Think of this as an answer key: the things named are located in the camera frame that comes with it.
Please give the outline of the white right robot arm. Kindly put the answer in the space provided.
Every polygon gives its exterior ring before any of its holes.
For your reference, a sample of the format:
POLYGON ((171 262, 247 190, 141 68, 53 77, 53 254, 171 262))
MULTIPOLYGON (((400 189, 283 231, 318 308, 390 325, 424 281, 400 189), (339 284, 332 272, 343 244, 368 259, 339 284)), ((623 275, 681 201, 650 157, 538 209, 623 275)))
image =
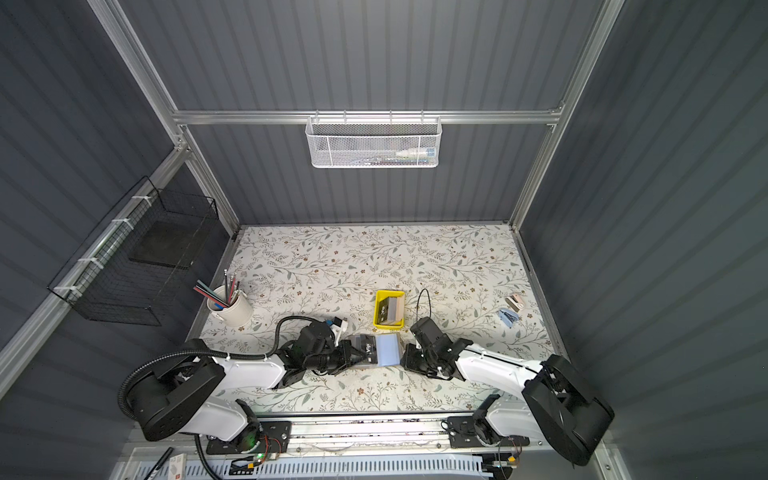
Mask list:
POLYGON ((455 341, 429 317, 411 328, 401 366, 435 380, 494 388, 470 415, 445 420, 454 448, 523 446, 542 441, 573 465, 585 466, 615 418, 612 407, 563 356, 512 358, 472 341, 455 341))

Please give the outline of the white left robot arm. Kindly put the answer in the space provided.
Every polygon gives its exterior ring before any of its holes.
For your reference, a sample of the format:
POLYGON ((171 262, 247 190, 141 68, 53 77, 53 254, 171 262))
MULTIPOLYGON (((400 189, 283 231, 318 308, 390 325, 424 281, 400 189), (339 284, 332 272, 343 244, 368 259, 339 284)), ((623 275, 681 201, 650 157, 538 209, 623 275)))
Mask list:
POLYGON ((220 392, 238 388, 279 390, 308 371, 336 375, 362 363, 365 351, 342 338, 347 321, 298 316, 298 337, 274 340, 265 353, 214 350, 201 339, 184 343, 131 372, 119 387, 121 412, 136 421, 148 441, 174 434, 210 437, 249 452, 270 438, 243 399, 226 401, 220 392))

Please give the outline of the yellow plastic tray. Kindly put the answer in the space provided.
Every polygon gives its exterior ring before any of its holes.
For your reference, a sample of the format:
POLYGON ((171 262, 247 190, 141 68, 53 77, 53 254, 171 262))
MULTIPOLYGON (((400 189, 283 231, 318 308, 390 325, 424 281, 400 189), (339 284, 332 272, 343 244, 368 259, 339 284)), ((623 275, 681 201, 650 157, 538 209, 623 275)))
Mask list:
POLYGON ((382 330, 390 330, 390 331, 399 331, 401 330, 405 325, 405 305, 404 305, 404 317, 403 320, 399 324, 395 325, 383 325, 382 324, 382 317, 386 315, 386 299, 388 297, 398 297, 403 296, 404 302, 406 300, 406 293, 404 291, 399 290, 378 290, 376 292, 375 297, 375 312, 374 312, 374 319, 373 319, 373 325, 382 330))

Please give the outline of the blue small clip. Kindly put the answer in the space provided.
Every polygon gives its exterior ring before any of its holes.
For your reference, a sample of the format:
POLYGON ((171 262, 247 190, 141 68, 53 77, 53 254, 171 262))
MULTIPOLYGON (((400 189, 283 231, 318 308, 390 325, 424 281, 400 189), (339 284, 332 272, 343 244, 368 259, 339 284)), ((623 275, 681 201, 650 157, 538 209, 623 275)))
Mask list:
POLYGON ((500 321, 508 328, 512 328, 520 320, 519 315, 515 311, 506 308, 499 309, 497 315, 500 321))

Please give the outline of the white pen cup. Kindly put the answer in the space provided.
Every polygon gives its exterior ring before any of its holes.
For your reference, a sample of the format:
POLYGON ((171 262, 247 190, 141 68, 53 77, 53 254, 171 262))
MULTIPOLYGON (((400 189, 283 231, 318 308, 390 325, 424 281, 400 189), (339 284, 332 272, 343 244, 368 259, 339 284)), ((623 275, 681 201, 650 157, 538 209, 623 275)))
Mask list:
POLYGON ((235 292, 229 307, 219 307, 210 299, 206 301, 206 306, 215 319, 232 328, 245 326, 253 315, 253 307, 249 303, 247 294, 242 290, 235 292))

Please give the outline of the pink white small clip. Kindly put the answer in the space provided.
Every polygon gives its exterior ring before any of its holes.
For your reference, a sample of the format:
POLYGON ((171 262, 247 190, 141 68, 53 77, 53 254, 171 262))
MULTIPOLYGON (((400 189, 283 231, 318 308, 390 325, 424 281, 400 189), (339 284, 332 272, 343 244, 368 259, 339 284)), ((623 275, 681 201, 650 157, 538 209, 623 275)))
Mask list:
POLYGON ((512 294, 505 298, 505 302, 508 307, 516 312, 521 311, 525 307, 525 303, 518 294, 512 294))

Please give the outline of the coloured pens in cup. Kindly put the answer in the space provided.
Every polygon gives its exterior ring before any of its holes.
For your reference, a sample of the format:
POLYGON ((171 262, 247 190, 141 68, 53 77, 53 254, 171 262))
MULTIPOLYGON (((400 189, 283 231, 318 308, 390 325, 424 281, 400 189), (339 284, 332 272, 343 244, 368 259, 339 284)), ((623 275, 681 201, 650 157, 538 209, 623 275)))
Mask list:
POLYGON ((223 283, 220 287, 213 288, 198 280, 193 286, 193 291, 211 301, 220 310, 231 307, 241 294, 239 280, 228 270, 224 270, 223 283))

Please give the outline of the white tube in basket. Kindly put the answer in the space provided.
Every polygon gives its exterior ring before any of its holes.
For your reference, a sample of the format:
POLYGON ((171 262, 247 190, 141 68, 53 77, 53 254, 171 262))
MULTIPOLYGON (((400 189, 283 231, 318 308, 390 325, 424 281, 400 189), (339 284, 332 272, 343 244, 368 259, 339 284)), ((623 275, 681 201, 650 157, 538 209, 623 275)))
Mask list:
POLYGON ((438 149, 435 147, 417 147, 409 148, 405 150, 399 150, 395 152, 397 158, 408 158, 415 160, 426 160, 435 158, 437 156, 438 149))

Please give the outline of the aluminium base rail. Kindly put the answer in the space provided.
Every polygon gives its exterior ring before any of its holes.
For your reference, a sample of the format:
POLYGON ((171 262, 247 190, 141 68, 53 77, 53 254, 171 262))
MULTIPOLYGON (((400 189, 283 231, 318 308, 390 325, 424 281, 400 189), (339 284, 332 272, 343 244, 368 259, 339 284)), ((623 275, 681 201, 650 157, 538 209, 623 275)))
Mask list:
POLYGON ((443 426, 469 411, 265 413, 266 422, 292 424, 287 457, 453 453, 443 426))

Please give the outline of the aluminium frame post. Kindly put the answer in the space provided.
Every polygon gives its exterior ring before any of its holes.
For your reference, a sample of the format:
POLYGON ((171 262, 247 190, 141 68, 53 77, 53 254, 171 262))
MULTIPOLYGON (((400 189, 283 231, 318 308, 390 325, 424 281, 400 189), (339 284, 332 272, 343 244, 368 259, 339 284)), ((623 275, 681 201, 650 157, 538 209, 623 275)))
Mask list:
POLYGON ((189 127, 174 118, 177 105, 138 34, 118 1, 90 1, 90 9, 130 71, 167 136, 187 151, 187 168, 204 195, 216 202, 220 222, 229 235, 240 220, 189 127))

